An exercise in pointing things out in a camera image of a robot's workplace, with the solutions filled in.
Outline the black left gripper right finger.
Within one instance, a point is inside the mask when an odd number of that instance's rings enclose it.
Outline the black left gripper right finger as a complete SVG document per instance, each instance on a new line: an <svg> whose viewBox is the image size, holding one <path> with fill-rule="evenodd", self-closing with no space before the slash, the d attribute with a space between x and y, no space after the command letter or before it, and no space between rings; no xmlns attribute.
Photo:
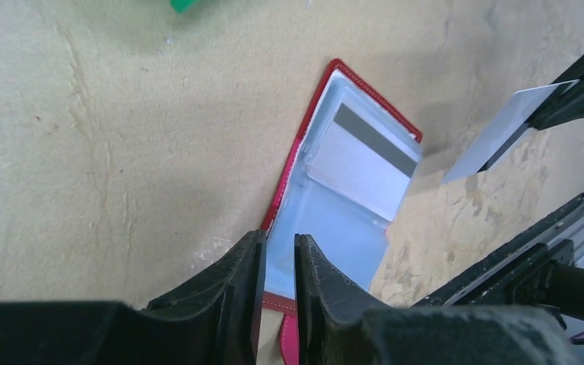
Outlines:
<svg viewBox="0 0 584 365"><path fill-rule="evenodd" d="M557 321L527 306L411 306L377 300L309 234L294 238L302 364L575 364Z"/></svg>

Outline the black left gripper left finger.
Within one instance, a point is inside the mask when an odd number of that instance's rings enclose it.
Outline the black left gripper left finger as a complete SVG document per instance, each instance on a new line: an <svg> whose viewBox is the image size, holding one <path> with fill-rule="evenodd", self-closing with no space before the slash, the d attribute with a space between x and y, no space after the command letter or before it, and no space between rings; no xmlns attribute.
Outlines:
<svg viewBox="0 0 584 365"><path fill-rule="evenodd" d="M119 301L0 302L0 364L254 364L265 233L144 309Z"/></svg>

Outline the silver stripe card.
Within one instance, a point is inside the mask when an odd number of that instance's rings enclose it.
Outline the silver stripe card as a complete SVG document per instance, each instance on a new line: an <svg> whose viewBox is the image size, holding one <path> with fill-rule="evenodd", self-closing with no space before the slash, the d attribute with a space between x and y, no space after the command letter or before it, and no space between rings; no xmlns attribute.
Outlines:
<svg viewBox="0 0 584 365"><path fill-rule="evenodd" d="M422 158L392 118L341 102L310 154L309 177L386 221L395 219Z"/></svg>
<svg viewBox="0 0 584 365"><path fill-rule="evenodd" d="M577 79L515 92L442 179L443 184L489 170L531 128L528 118L550 95L564 94Z"/></svg>

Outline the red card holder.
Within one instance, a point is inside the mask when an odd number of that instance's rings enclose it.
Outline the red card holder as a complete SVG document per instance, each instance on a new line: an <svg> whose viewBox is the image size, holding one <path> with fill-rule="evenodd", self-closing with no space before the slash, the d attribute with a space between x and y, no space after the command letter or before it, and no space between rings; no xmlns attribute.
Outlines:
<svg viewBox="0 0 584 365"><path fill-rule="evenodd" d="M282 313L285 364L298 355L294 237L368 289L422 158L421 132L342 60L329 62L287 156L262 228L268 234L266 309Z"/></svg>

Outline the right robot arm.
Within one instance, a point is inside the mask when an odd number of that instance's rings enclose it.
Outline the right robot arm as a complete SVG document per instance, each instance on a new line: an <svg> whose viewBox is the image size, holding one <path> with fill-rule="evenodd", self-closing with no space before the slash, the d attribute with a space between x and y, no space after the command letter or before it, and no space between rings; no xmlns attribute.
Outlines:
<svg viewBox="0 0 584 365"><path fill-rule="evenodd" d="M572 80L574 86L553 92L525 125L542 131L584 119L584 54L557 78ZM551 307L555 313L584 321L584 269L550 260L507 284L506 298L510 304Z"/></svg>

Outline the green bin with gold cards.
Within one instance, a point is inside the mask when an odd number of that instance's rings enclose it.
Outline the green bin with gold cards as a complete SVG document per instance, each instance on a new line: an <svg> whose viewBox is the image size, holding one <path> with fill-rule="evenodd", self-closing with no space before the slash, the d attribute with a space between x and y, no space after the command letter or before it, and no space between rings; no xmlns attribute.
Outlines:
<svg viewBox="0 0 584 365"><path fill-rule="evenodd" d="M198 0L170 0L170 6L176 13L180 14L191 8L197 2Z"/></svg>

